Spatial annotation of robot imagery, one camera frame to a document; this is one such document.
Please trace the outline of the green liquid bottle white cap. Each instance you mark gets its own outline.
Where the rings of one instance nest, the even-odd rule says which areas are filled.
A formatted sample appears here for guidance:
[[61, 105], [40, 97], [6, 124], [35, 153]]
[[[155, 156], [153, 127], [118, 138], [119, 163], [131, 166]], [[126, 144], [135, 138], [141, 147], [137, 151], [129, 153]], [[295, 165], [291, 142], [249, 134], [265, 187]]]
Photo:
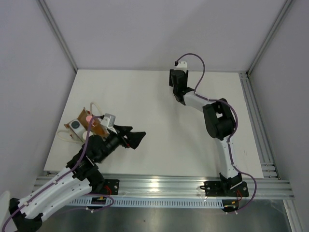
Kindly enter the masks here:
[[87, 138], [87, 131], [82, 134], [82, 141], [85, 142]]

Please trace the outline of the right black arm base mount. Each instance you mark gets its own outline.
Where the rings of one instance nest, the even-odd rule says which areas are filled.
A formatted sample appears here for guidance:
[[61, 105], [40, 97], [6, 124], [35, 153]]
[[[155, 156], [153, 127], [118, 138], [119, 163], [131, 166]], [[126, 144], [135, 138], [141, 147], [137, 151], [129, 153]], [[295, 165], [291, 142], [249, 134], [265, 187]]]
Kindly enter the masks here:
[[227, 184], [221, 181], [205, 181], [199, 188], [205, 192], [207, 197], [249, 197], [246, 182], [242, 182], [230, 189]]

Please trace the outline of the left aluminium frame post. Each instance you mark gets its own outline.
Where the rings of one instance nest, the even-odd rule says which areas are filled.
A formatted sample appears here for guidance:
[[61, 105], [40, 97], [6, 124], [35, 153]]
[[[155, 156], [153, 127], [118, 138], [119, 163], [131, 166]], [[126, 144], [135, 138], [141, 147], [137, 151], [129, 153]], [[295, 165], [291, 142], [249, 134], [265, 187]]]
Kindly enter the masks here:
[[75, 73], [78, 72], [77, 64], [72, 56], [72, 53], [65, 41], [65, 38], [63, 37], [55, 19], [54, 16], [45, 0], [35, 0], [40, 11], [42, 12], [43, 17], [45, 18], [47, 24], [49, 25], [49, 28], [51, 32], [53, 33], [54, 37], [56, 38], [58, 45], [60, 46], [64, 56], [66, 57], [67, 61], [69, 62], [70, 66], [74, 70]]

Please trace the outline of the aluminium mounting rail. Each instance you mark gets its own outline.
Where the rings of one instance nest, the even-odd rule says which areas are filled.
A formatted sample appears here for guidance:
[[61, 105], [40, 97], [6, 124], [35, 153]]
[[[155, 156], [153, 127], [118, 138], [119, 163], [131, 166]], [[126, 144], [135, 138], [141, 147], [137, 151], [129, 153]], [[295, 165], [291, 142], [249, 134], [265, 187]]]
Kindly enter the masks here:
[[[217, 177], [157, 176], [138, 174], [103, 174], [105, 179], [120, 181], [118, 196], [134, 198], [204, 198], [199, 187], [205, 181], [217, 181]], [[290, 200], [295, 195], [287, 180], [275, 178], [256, 179], [257, 200]]]

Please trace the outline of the pink cap amber bottle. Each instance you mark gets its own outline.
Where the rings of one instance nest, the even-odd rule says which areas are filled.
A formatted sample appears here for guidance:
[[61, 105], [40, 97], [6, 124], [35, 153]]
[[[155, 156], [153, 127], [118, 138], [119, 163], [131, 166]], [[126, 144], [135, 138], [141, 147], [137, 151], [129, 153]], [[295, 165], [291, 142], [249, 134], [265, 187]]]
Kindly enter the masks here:
[[95, 135], [99, 135], [99, 136], [105, 136], [107, 133], [104, 130], [103, 126], [101, 125], [99, 119], [94, 118], [92, 115], [88, 115], [86, 116], [86, 122], [88, 123], [88, 125], [91, 126], [91, 131], [95, 134]]

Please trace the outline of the aluminium frame post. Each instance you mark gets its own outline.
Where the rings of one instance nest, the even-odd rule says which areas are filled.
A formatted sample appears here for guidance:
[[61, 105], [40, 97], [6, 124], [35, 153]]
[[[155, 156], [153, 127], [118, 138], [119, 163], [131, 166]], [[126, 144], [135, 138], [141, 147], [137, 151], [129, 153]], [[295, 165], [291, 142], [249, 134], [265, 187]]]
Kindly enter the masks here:
[[49, 25], [49, 28], [51, 32], [53, 33], [54, 37], [56, 38], [58, 45], [60, 46], [64, 56], [66, 57], [67, 61], [69, 62], [70, 66], [74, 70], [75, 73], [78, 72], [77, 64], [72, 56], [72, 53], [65, 41], [65, 38], [63, 37], [55, 19], [54, 16], [45, 0], [35, 0], [40, 11], [42, 12], [43, 17], [45, 18], [47, 24]]
[[252, 75], [255, 67], [263, 57], [264, 53], [270, 46], [272, 40], [274, 39], [276, 33], [280, 29], [281, 25], [283, 24], [285, 18], [287, 17], [288, 13], [290, 12], [295, 0], [285, 0], [283, 6], [280, 8], [274, 22], [271, 24], [265, 38], [263, 39], [262, 44], [260, 45], [256, 55], [254, 56], [252, 62], [249, 65], [248, 70], [246, 71], [247, 78], [250, 78]]

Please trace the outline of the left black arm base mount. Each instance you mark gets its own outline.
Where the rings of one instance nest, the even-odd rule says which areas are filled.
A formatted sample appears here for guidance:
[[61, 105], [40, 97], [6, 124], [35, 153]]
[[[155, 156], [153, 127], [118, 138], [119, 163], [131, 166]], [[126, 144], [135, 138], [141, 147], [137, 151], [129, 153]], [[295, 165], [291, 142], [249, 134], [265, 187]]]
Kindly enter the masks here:
[[117, 195], [119, 191], [119, 179], [106, 179], [99, 171], [95, 171], [88, 178], [92, 188], [91, 193], [103, 195]]

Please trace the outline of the right aluminium frame post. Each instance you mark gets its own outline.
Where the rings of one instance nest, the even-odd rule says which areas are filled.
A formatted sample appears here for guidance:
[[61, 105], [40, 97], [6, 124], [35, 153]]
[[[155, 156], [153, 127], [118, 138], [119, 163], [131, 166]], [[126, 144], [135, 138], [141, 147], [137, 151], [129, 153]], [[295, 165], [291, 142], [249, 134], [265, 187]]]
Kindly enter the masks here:
[[271, 24], [265, 38], [263, 39], [262, 44], [260, 45], [256, 55], [254, 56], [252, 62], [249, 65], [248, 70], [246, 71], [247, 78], [250, 78], [252, 75], [255, 67], [263, 57], [264, 53], [270, 46], [272, 40], [274, 39], [276, 33], [280, 29], [281, 25], [283, 24], [285, 18], [287, 17], [288, 13], [290, 12], [295, 0], [285, 0], [283, 6], [280, 8], [274, 22]]

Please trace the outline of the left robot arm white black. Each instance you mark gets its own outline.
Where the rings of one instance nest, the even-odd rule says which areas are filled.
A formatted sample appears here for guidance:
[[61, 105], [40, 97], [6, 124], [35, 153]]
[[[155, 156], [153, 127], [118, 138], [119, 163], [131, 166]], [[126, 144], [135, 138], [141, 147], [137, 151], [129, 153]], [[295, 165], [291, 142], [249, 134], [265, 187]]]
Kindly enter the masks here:
[[72, 200], [86, 194], [104, 194], [108, 187], [98, 170], [118, 147], [136, 149], [146, 132], [131, 126], [115, 126], [106, 138], [86, 133], [80, 151], [49, 182], [27, 197], [9, 201], [10, 219], [19, 232], [36, 232], [42, 223]]

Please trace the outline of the right side aluminium rail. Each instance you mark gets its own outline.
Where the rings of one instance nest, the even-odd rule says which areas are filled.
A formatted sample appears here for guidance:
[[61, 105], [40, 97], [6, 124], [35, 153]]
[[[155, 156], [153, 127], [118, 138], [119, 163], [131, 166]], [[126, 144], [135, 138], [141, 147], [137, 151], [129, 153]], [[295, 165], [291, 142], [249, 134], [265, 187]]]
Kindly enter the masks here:
[[253, 136], [257, 148], [257, 153], [262, 167], [264, 178], [280, 180], [274, 154], [270, 145], [266, 128], [262, 121], [261, 113], [253, 91], [253, 86], [246, 72], [239, 72], [240, 84], [253, 130]]

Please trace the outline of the white bottle grey cap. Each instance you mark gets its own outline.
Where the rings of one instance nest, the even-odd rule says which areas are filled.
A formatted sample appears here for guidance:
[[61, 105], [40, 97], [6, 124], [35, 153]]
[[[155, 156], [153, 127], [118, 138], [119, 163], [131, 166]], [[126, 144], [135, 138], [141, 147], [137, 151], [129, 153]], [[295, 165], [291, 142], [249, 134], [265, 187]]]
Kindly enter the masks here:
[[74, 140], [83, 142], [82, 134], [85, 132], [85, 128], [78, 119], [69, 122], [69, 129]]

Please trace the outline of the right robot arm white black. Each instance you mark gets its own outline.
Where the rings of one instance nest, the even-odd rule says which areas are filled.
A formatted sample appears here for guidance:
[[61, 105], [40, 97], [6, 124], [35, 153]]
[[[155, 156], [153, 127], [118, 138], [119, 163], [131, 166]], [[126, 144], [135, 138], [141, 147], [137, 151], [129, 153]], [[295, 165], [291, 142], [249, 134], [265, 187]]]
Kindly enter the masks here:
[[220, 190], [232, 195], [242, 184], [242, 176], [235, 168], [232, 155], [231, 135], [237, 128], [231, 108], [226, 99], [209, 100], [198, 95], [187, 86], [189, 71], [171, 69], [169, 86], [179, 103], [193, 107], [203, 113], [206, 131], [217, 144], [220, 160]]

